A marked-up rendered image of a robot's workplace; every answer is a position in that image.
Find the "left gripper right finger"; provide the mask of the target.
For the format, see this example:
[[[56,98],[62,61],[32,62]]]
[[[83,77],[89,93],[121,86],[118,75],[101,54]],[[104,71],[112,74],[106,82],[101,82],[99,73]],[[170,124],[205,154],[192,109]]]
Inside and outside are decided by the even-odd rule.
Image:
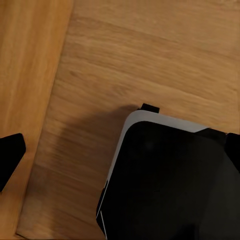
[[[240,173],[240,134],[228,133],[224,151]]]

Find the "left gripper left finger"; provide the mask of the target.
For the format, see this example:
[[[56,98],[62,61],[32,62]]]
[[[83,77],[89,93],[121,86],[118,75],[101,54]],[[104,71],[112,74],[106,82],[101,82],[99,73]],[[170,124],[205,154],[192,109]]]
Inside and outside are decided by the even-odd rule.
[[[0,193],[26,153],[23,134],[0,138]]]

